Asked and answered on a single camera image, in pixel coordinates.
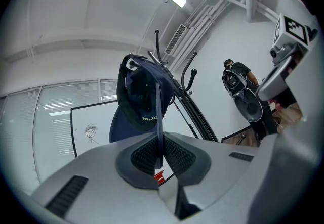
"navy blue cap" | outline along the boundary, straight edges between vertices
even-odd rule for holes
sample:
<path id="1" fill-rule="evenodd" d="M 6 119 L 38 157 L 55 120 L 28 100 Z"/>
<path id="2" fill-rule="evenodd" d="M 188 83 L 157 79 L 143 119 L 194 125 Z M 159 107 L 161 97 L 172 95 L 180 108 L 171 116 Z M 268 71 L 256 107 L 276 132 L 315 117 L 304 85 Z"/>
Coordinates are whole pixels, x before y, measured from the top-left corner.
<path id="1" fill-rule="evenodd" d="M 126 67 L 129 59 L 139 67 Z M 171 79 L 161 65 L 145 57 L 129 54 L 124 57 L 117 82 L 118 109 L 114 115 L 110 142 L 123 140 L 143 133 L 156 131 L 156 83 L 159 84 L 162 115 L 167 111 L 174 93 Z"/>

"man in black shirt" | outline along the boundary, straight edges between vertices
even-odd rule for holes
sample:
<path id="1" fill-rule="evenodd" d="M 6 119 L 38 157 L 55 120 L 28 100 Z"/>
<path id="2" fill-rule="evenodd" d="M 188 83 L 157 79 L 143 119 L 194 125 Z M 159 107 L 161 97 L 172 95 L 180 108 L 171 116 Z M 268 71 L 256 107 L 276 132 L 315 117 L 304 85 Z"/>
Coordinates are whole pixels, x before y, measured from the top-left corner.
<path id="1" fill-rule="evenodd" d="M 224 67 L 227 70 L 233 69 L 234 71 L 242 74 L 243 77 L 247 79 L 247 88 L 254 93 L 256 92 L 256 90 L 259 87 L 259 83 L 255 76 L 252 74 L 251 70 L 246 65 L 240 62 L 226 60 L 224 62 Z M 262 140 L 267 135 L 266 130 L 269 132 L 269 134 L 277 133 L 277 125 L 272 117 L 269 103 L 267 101 L 260 101 L 260 103 L 263 108 L 263 114 L 261 119 L 257 122 L 249 122 L 249 124 L 254 130 L 254 132 L 258 134 L 259 140 Z"/>

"drawing of stick figure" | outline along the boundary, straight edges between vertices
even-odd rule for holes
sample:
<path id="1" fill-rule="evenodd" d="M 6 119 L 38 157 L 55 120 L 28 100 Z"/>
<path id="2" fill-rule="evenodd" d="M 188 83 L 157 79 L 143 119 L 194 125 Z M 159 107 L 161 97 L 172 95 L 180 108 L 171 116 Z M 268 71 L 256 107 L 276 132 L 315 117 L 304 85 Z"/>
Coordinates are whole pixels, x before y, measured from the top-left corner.
<path id="1" fill-rule="evenodd" d="M 91 125 L 87 125 L 88 127 L 85 129 L 85 133 L 87 134 L 87 137 L 90 138 L 88 143 L 91 142 L 91 148 L 92 148 L 92 141 L 94 141 L 95 143 L 97 143 L 99 145 L 98 142 L 96 142 L 93 137 L 96 135 L 96 130 L 98 129 L 96 126 Z"/>

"air vent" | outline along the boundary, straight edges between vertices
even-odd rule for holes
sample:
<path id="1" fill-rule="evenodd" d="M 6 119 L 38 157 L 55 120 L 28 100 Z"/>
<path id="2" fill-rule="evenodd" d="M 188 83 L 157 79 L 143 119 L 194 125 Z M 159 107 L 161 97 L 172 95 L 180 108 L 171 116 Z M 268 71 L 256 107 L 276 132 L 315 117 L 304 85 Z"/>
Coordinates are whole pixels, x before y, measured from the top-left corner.
<path id="1" fill-rule="evenodd" d="M 49 202 L 46 209 L 51 213 L 64 218 L 67 211 L 76 200 L 88 178 L 75 175 L 67 184 L 58 192 L 58 194 Z"/>
<path id="2" fill-rule="evenodd" d="M 240 159 L 240 160 L 248 161 L 248 162 L 251 162 L 252 159 L 254 158 L 254 156 L 242 154 L 239 152 L 232 152 L 231 154 L 229 154 L 229 156 Z"/>
<path id="3" fill-rule="evenodd" d="M 166 53 L 170 54 L 170 52 L 172 51 L 172 49 L 175 47 L 176 43 L 178 42 L 178 40 L 180 39 L 181 35 L 183 34 L 184 30 L 186 29 L 186 27 L 181 24 L 177 30 L 177 32 L 175 33 L 175 35 L 173 36 L 173 38 L 171 39 L 167 49 L 166 49 Z"/>

